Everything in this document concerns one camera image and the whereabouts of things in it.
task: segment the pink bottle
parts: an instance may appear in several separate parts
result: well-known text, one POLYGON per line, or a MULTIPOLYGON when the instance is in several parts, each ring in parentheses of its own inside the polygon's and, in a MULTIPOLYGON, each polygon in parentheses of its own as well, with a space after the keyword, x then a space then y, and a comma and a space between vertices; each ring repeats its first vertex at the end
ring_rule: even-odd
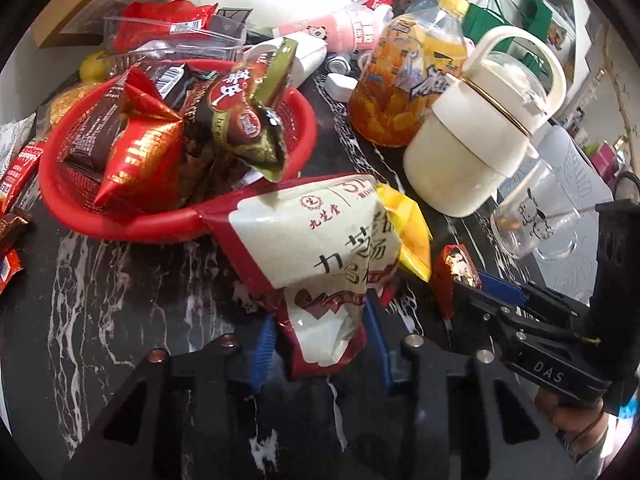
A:
POLYGON ((376 10, 360 7, 357 10, 337 10, 322 18, 281 25, 273 29, 275 38, 302 30, 326 41, 329 52, 372 50, 388 19, 391 6, 380 5, 376 10))

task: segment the red plastic basket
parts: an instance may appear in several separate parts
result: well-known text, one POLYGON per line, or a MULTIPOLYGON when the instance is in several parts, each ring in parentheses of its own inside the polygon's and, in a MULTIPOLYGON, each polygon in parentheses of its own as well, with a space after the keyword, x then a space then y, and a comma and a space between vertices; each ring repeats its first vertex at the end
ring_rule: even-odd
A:
MULTIPOLYGON (((201 70, 226 70, 234 63, 213 59, 189 60, 201 70)), ((206 234, 192 206, 135 218, 119 218, 93 205, 99 185, 62 164, 81 119, 100 100, 113 80, 103 83, 79 100, 51 130, 40 157, 38 179, 42 199, 52 215, 79 233, 105 240, 143 243, 175 243, 206 234)), ((277 110, 285 129, 289 157, 283 179, 294 178, 308 161, 316 143, 316 118, 311 105, 294 89, 287 89, 277 110)))

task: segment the black marble table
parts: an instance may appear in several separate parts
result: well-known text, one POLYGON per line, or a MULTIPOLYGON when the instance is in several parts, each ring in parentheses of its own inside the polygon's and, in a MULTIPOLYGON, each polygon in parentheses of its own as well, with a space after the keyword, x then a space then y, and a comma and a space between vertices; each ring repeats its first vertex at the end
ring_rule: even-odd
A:
MULTIPOLYGON (((302 176, 372 173, 417 200, 402 172, 402 149, 378 148, 355 134, 344 105, 324 92, 324 79, 320 71, 300 88, 318 122, 302 176)), ((491 204, 451 219, 418 202, 433 254, 461 242, 478 269, 543 283, 533 258, 514 262, 497 249, 491 204)), ((14 439, 49 480, 149 350, 200 349, 264 313, 210 238, 164 246, 87 238, 51 217, 35 180, 19 205, 34 221, 17 246, 25 271, 0 298, 2 385, 14 439)), ((444 322, 417 278, 407 276, 388 313, 401 316, 408 332, 447 347, 444 322)), ((274 355, 260 394, 237 401, 239 478, 396 478, 408 405, 384 394, 378 370, 367 347, 335 376, 290 382, 274 355)), ((183 465, 188 478, 188 456, 183 465)))

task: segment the yellow snack packet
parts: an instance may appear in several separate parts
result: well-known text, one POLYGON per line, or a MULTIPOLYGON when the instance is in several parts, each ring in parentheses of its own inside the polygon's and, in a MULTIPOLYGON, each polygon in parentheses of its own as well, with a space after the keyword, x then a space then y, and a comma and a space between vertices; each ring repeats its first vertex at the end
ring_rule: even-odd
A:
POLYGON ((387 184, 378 184, 376 192, 389 220, 402 240, 400 263, 420 279, 431 277, 431 232, 417 203, 387 184))

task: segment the yellow bottle cap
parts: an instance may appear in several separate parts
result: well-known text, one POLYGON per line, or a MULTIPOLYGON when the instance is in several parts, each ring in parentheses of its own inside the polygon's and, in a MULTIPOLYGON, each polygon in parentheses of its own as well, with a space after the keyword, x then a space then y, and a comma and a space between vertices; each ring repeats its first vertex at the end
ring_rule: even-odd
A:
POLYGON ((469 9, 469 2, 466 0, 438 0, 438 6, 455 16, 464 16, 469 9))

